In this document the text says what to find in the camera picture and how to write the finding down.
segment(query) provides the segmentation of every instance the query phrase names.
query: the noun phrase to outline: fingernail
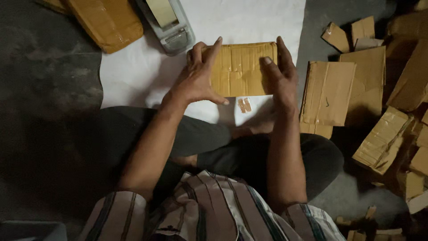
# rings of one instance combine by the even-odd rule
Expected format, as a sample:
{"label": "fingernail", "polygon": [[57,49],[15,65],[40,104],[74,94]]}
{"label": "fingernail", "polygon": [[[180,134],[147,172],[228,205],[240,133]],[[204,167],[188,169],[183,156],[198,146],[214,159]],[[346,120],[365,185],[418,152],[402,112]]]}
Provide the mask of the fingernail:
{"label": "fingernail", "polygon": [[265,64],[271,64],[272,60],[269,57],[264,57],[263,61],[265,62]]}

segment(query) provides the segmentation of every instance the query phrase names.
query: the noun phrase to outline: concrete floor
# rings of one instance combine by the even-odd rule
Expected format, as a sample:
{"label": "concrete floor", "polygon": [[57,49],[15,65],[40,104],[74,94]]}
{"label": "concrete floor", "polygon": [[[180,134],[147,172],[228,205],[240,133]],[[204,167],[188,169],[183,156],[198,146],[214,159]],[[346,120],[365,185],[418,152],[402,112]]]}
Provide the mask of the concrete floor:
{"label": "concrete floor", "polygon": [[[374,15],[382,37],[394,11],[395,2],[388,0],[307,0],[297,60],[299,95],[307,62],[338,55],[320,38],[330,21],[346,28]],[[99,163],[82,156],[79,133],[70,127],[99,109],[101,52],[72,17],[31,0],[2,0],[0,15],[0,221],[62,221],[74,240],[95,200],[111,188],[94,182],[108,174],[96,172]],[[390,191],[370,186],[362,191],[347,173],[311,204],[333,218],[362,217],[376,205],[375,217],[384,227],[407,211]]]}

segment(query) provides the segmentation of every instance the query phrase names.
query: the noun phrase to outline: man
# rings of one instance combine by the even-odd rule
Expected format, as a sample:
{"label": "man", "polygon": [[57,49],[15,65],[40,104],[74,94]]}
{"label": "man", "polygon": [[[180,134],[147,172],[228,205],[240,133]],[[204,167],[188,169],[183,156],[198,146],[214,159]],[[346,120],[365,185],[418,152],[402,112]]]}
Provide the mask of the man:
{"label": "man", "polygon": [[[306,204],[337,176],[343,157],[325,138],[300,134],[296,68],[281,37],[279,66],[262,59],[276,111],[270,136],[230,142],[227,128],[183,117],[195,101],[229,103],[209,80],[221,44],[220,37],[204,55],[204,43],[193,47],[191,64],[142,126],[120,191],[98,201],[80,240],[344,240],[328,214]],[[203,171],[184,173],[171,193],[163,189],[169,197],[149,213],[161,176],[173,176],[170,157]]]}

